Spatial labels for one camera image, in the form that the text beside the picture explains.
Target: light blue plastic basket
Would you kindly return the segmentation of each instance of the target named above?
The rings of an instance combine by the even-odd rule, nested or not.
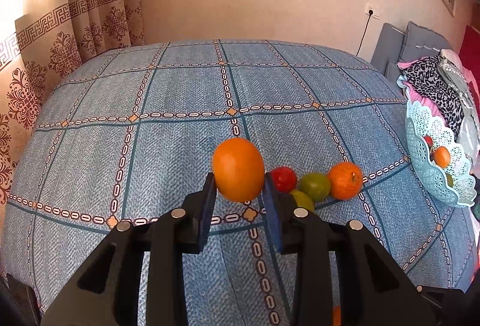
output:
[[[430,108],[418,101],[408,100],[406,105],[406,143],[418,179],[441,202],[451,207],[471,207],[477,192],[463,147],[455,143],[452,130],[445,127],[441,118],[431,115]],[[432,138],[434,149],[445,146],[450,152],[451,161],[445,169],[430,161],[429,148],[423,139],[425,135]],[[452,176],[453,187],[448,186],[446,173]]]

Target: orange object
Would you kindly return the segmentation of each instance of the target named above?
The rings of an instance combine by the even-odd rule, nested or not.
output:
[[[341,325],[341,310],[340,306],[335,306],[333,308],[333,326],[340,326]]]
[[[218,190],[230,201],[253,200],[263,188],[262,156],[252,142],[242,137],[225,140],[215,149],[212,170]]]
[[[327,174],[332,183],[330,194],[339,200],[354,197],[363,184],[362,169],[352,162],[337,163]]]
[[[434,152],[433,152],[433,158],[435,160],[435,163],[439,165],[441,168],[446,168],[450,164],[450,152],[448,149],[444,146],[438,147]]]

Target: black cable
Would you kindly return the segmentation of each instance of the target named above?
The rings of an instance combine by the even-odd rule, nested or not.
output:
[[[368,22],[370,21],[370,17],[372,16],[373,13],[374,13],[373,10],[371,10],[371,9],[368,10],[367,24],[365,25],[365,31],[363,32],[363,36],[361,37],[362,40],[361,40],[361,42],[360,42],[360,46],[358,47],[358,51],[357,51],[357,55],[356,55],[356,56],[358,56],[358,54],[359,54],[359,52],[360,52],[360,48],[362,48],[361,46],[362,46],[362,43],[363,43],[363,38],[365,37],[365,33],[367,32]]]

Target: metal pin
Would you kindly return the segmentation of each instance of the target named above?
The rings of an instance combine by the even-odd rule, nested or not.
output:
[[[123,232],[123,231],[127,231],[128,229],[130,229],[130,226],[131,226],[131,224],[130,224],[129,221],[122,220],[115,227],[117,228],[117,230]]]
[[[172,211],[172,217],[174,217],[175,219],[179,219],[181,217],[184,217],[186,214],[185,210],[182,209],[182,208],[175,208],[173,211]]]
[[[293,214],[296,217],[306,217],[308,215],[308,211],[305,208],[295,208]]]
[[[363,228],[362,222],[359,222],[358,220],[352,220],[349,224],[352,230],[360,231]]]

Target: blue plaid bedspread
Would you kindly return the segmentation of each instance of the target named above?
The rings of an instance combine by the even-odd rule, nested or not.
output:
[[[415,284],[465,289],[477,263],[468,211],[418,182],[405,105],[371,65],[325,47],[212,40],[106,52],[40,113],[8,200],[5,270],[45,310],[111,227],[179,206],[202,187],[215,147],[241,136],[266,170],[361,166],[361,193],[317,213],[362,221]],[[289,324],[296,258],[275,254],[262,207],[217,198],[205,251],[184,257],[190,325]],[[143,273],[139,324],[145,293]]]

